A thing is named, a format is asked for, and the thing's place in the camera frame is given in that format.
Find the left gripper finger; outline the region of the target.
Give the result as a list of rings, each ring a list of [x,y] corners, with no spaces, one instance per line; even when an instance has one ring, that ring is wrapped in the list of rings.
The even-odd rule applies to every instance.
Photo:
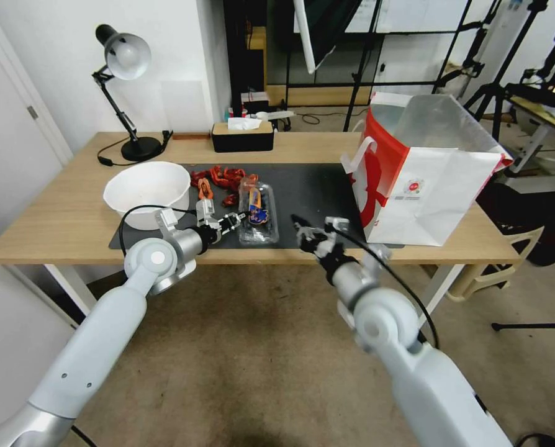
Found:
[[[238,228],[248,218],[248,212],[230,212],[219,219],[221,233],[229,233]]]
[[[211,226],[214,221],[214,201],[213,199],[203,198],[196,203],[197,226]]]

